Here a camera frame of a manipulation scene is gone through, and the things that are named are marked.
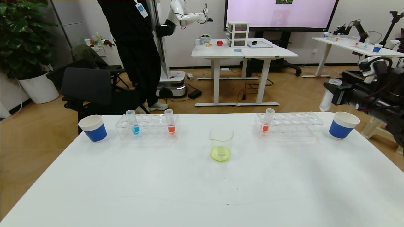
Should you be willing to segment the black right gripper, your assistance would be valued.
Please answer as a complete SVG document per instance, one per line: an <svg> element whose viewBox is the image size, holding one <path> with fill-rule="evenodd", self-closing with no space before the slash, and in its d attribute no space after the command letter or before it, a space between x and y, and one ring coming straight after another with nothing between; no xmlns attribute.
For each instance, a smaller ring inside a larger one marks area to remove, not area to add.
<svg viewBox="0 0 404 227"><path fill-rule="evenodd" d="M338 85L325 82L323 86L327 91L332 92L333 105L363 106L367 101L367 92L355 86L350 87L349 83L342 82Z"/></svg>

